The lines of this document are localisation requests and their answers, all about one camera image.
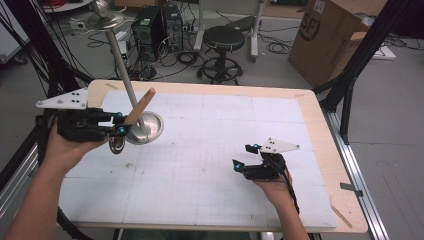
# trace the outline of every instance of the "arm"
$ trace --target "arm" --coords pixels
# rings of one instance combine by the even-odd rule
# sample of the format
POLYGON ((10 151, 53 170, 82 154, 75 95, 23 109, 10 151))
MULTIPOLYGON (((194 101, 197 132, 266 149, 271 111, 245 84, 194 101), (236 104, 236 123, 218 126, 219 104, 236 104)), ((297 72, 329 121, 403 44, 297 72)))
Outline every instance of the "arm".
POLYGON ((59 193, 66 173, 84 154, 103 143, 68 142, 57 134, 54 124, 43 164, 4 239, 54 239, 59 193))
POLYGON ((274 205, 280 218, 284 240, 309 240, 305 227, 294 207, 287 185, 280 179, 276 181, 255 181, 274 205))

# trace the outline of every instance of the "white grid paper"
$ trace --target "white grid paper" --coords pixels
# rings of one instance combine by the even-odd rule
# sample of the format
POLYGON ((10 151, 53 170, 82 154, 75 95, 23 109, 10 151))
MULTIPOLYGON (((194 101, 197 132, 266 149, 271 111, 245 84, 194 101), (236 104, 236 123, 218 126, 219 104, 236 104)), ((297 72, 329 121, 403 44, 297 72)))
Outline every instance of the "white grid paper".
MULTIPOLYGON (((136 93, 137 99, 143 95, 136 93)), ((132 109, 121 91, 109 92, 102 108, 123 114, 132 109)), ((232 166, 232 159, 260 164, 259 155, 247 153, 244 145, 261 145, 272 137, 301 146, 283 156, 294 179, 303 224, 336 226, 296 100, 157 93, 146 111, 164 120, 157 140, 146 145, 127 142, 119 155, 106 144, 68 173, 60 205, 72 213, 71 220, 279 226, 262 191, 232 166)))

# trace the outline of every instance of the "black stool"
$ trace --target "black stool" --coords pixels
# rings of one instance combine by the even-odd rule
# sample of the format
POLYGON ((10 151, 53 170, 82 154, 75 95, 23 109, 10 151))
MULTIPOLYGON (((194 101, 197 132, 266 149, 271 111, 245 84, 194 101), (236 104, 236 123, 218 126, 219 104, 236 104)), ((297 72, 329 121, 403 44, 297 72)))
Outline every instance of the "black stool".
POLYGON ((243 75, 243 70, 236 61, 227 58, 226 54, 243 47, 243 34, 232 27, 212 27, 203 34, 203 43, 215 50, 219 56, 205 61, 197 70, 197 77, 205 75, 211 79, 211 84, 233 80, 236 85, 239 85, 237 77, 243 75))

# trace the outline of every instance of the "metal bracket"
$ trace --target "metal bracket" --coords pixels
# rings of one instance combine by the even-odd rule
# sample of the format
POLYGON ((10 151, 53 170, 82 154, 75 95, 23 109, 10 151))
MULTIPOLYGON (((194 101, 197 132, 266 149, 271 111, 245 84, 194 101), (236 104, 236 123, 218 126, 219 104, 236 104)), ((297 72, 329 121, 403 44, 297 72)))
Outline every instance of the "metal bracket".
POLYGON ((88 99, 88 89, 81 88, 73 92, 52 97, 43 101, 37 101, 35 104, 38 108, 54 108, 54 109, 86 109, 88 99))
POLYGON ((298 150, 299 148, 300 145, 269 138, 259 151, 263 153, 282 153, 298 150))
POLYGON ((355 195, 357 197, 363 197, 364 196, 364 193, 362 192, 362 190, 356 189, 355 186, 353 186, 352 184, 340 183, 340 188, 344 189, 344 190, 349 190, 349 191, 355 192, 355 195))

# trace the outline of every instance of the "electronic equipment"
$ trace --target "electronic equipment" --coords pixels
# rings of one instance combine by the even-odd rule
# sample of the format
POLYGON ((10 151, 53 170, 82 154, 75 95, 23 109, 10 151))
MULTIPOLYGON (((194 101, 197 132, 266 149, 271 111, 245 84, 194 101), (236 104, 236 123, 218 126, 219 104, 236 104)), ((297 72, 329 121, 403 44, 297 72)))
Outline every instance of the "electronic equipment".
POLYGON ((165 23, 168 50, 181 52, 183 50, 183 20, 178 6, 175 4, 162 7, 163 20, 165 23))
POLYGON ((159 58, 159 45, 165 39, 159 6, 143 6, 131 24, 140 59, 155 62, 159 58))

